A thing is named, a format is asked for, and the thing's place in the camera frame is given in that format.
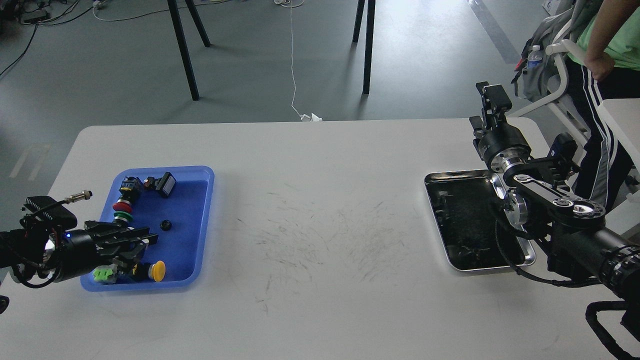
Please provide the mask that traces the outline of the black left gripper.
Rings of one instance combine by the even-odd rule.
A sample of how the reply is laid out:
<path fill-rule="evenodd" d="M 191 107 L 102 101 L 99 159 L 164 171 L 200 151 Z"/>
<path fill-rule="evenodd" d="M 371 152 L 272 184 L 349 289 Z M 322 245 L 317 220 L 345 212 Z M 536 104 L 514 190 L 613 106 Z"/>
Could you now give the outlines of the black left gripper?
<path fill-rule="evenodd" d="M 130 272 L 141 262 L 148 246 L 157 244 L 158 237 L 149 227 L 87 220 L 84 230 L 67 231 L 62 246 L 50 256 L 50 264 L 56 268 L 54 282 L 85 275 L 100 265 L 115 265 L 119 272 Z M 96 243 L 102 243 L 100 253 Z"/>

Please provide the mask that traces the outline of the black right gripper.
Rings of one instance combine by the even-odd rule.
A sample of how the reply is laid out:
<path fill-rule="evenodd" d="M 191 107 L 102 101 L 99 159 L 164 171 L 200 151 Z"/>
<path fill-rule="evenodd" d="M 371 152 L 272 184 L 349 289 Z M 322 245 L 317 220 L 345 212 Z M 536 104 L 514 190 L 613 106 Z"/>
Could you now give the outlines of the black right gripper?
<path fill-rule="evenodd" d="M 506 112 L 513 104 L 505 88 L 489 82 L 477 82 L 475 87 L 481 95 L 482 114 L 469 117 L 469 121 L 478 156 L 494 173 L 505 173 L 510 167 L 525 164 L 531 147 L 521 131 L 506 121 Z"/>

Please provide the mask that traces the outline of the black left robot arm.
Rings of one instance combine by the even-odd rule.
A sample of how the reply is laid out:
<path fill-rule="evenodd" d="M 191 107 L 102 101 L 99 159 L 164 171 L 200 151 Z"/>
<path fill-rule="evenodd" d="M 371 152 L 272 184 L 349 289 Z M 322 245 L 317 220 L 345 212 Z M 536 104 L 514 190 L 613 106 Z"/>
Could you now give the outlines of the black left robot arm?
<path fill-rule="evenodd" d="M 60 201 L 26 198 L 20 228 L 1 233 L 1 269 L 12 271 L 14 281 L 30 289 L 85 274 L 100 284 L 120 277 L 162 281 L 166 264 L 143 262 L 147 248 L 158 241 L 148 227 L 130 227 L 130 217 L 118 212 L 112 222 L 88 220 L 77 229 L 78 220 L 66 205 L 91 196 L 85 190 Z"/>

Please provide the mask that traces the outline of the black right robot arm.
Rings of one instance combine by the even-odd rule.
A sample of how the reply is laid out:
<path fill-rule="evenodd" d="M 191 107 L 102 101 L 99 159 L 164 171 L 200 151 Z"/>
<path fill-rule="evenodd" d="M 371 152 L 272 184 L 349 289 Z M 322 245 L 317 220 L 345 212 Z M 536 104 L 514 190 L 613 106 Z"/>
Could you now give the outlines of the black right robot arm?
<path fill-rule="evenodd" d="M 573 162 L 576 145 L 569 135 L 562 151 L 531 157 L 521 131 L 510 125 L 511 100 L 500 84 L 476 85 L 482 114 L 470 117 L 473 145 L 487 169 L 498 174 L 506 192 L 490 211 L 498 223 L 521 239 L 534 240 L 547 257 L 547 269 L 564 277 L 549 280 L 526 272 L 511 260 L 510 268 L 529 280 L 576 289 L 601 284 L 617 301 L 595 301 L 585 319 L 599 341 L 618 360 L 633 356 L 622 349 L 598 321 L 599 312 L 623 312 L 621 325 L 639 337 L 639 248 L 605 226 L 605 209 L 576 196 L 567 179 L 579 168 Z"/>

